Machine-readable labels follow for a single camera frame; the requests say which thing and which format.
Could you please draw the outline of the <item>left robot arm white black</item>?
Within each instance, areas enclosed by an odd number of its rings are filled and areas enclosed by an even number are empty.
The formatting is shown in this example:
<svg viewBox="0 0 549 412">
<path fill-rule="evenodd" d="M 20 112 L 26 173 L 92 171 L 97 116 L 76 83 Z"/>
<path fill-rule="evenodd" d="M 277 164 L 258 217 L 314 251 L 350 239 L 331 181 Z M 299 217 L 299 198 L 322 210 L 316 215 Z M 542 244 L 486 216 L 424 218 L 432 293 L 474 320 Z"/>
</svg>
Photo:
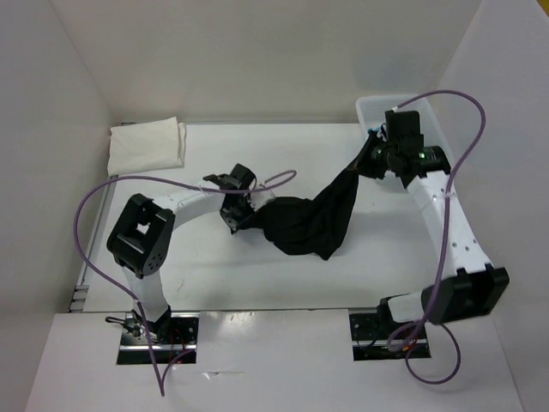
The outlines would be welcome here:
<svg viewBox="0 0 549 412">
<path fill-rule="evenodd" d="M 136 296 L 133 313 L 140 332 L 150 342 L 165 341 L 171 333 L 172 310 L 163 293 L 160 267 L 166 261 L 172 232 L 202 215 L 217 212 L 231 233 L 254 214 L 251 194 L 256 175 L 237 164 L 226 174 L 211 174 L 195 190 L 183 188 L 151 198 L 137 193 L 125 204 L 106 242 L 123 268 Z"/>
</svg>

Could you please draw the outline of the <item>white plastic basket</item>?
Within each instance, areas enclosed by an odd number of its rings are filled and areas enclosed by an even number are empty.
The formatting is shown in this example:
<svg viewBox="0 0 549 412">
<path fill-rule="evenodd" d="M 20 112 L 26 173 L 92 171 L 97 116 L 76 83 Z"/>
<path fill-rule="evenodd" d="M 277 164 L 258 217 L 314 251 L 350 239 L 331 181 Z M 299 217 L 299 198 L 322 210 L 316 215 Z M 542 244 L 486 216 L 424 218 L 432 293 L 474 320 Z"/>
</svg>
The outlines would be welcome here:
<svg viewBox="0 0 549 412">
<path fill-rule="evenodd" d="M 410 100 L 416 94 L 380 94 L 360 97 L 356 100 L 355 109 L 360 127 L 364 136 L 367 131 L 375 129 L 385 122 L 385 113 Z M 427 98 L 416 100 L 406 105 L 404 111 L 417 111 L 419 113 L 420 129 L 424 135 L 425 146 L 439 146 L 443 149 L 451 166 L 455 165 L 455 156 L 449 146 L 448 139 L 443 133 L 430 101 Z"/>
</svg>

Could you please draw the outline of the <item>cyan t shirt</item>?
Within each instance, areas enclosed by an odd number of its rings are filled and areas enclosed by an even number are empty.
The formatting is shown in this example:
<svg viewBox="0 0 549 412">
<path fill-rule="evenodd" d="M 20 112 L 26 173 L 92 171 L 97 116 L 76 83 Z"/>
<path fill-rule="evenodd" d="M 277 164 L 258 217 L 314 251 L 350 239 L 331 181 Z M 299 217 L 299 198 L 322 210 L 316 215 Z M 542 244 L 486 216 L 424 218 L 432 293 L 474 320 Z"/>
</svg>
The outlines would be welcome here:
<svg viewBox="0 0 549 412">
<path fill-rule="evenodd" d="M 368 130 L 369 135 L 381 136 L 383 134 L 383 127 L 379 125 L 376 128 L 370 128 Z"/>
</svg>

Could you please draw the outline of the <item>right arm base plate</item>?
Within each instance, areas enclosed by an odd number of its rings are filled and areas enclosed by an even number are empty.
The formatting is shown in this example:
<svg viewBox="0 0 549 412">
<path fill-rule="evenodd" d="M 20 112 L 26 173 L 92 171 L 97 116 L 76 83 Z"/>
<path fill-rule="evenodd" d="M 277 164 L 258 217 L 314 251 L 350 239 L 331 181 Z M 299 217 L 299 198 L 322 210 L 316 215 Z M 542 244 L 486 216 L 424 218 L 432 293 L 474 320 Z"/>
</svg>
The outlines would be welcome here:
<svg viewBox="0 0 549 412">
<path fill-rule="evenodd" d="M 389 335 L 400 325 L 382 320 L 375 311 L 348 313 L 354 361 L 393 361 L 406 357 L 426 359 L 431 357 L 425 329 L 402 351 L 391 352 L 387 347 Z"/>
</svg>

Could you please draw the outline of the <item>white t shirt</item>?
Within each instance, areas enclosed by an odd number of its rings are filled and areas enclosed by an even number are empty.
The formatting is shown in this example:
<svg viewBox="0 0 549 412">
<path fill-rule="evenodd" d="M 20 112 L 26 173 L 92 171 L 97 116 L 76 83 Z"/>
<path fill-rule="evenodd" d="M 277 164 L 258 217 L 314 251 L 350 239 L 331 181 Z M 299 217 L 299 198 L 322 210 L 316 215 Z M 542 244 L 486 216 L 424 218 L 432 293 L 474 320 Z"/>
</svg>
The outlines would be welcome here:
<svg viewBox="0 0 549 412">
<path fill-rule="evenodd" d="M 118 176 L 183 167 L 186 124 L 176 117 L 111 127 L 107 173 Z"/>
</svg>

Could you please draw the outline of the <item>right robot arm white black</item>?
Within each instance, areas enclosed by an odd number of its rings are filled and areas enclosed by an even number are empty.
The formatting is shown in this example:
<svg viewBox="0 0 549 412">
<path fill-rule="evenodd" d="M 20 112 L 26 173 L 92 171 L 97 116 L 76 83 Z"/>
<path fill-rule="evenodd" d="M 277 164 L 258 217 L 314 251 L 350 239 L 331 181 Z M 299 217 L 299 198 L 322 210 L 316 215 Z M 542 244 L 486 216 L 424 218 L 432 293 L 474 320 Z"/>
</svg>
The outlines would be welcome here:
<svg viewBox="0 0 549 412">
<path fill-rule="evenodd" d="M 359 154 L 359 173 L 383 179 L 393 173 L 413 198 L 439 257 L 434 283 L 419 292 L 382 300 L 376 327 L 397 336 L 406 323 L 444 324 L 492 312 L 510 283 L 482 250 L 462 209 L 443 149 L 426 146 L 416 111 L 385 113 L 380 131 L 369 131 Z"/>
</svg>

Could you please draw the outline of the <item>black t shirt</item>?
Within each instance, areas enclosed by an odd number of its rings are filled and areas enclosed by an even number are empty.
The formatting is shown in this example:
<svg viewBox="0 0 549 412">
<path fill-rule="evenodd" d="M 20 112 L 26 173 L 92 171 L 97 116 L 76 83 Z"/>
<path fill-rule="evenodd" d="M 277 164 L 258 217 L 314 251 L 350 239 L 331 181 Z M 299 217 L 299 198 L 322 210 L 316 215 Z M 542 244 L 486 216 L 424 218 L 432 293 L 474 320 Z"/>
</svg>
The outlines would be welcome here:
<svg viewBox="0 0 549 412">
<path fill-rule="evenodd" d="M 366 156 L 367 147 L 363 147 L 314 198 L 277 197 L 239 228 L 261 229 L 265 239 L 287 255 L 316 254 L 328 260 L 347 234 L 359 187 L 359 163 Z"/>
</svg>

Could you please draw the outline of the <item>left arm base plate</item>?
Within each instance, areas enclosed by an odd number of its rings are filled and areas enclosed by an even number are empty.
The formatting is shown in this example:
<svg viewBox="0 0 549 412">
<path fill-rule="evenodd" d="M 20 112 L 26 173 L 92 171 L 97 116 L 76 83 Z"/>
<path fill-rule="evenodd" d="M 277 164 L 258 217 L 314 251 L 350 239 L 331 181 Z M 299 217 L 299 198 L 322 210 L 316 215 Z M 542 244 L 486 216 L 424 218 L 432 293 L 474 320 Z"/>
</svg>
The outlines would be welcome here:
<svg viewBox="0 0 549 412">
<path fill-rule="evenodd" d="M 123 318 L 107 317 L 106 320 L 122 327 L 118 346 L 118 365 L 152 364 L 145 329 L 137 323 L 132 312 L 126 312 Z M 156 362 L 159 365 L 167 365 L 179 354 L 189 350 L 190 354 L 177 360 L 177 363 L 194 364 L 196 362 L 198 331 L 198 312 L 174 312 L 168 330 L 162 332 L 161 337 L 155 334 L 150 337 Z"/>
</svg>

